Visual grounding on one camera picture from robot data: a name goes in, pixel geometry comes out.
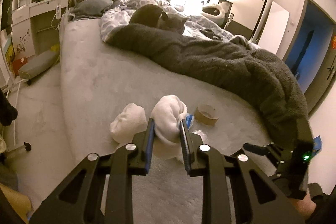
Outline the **person's right hand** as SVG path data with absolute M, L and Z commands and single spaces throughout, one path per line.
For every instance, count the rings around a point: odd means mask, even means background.
M 309 192 L 302 200 L 288 198 L 289 202 L 295 207 L 304 220 L 307 220 L 315 211 L 316 203 L 311 200 Z

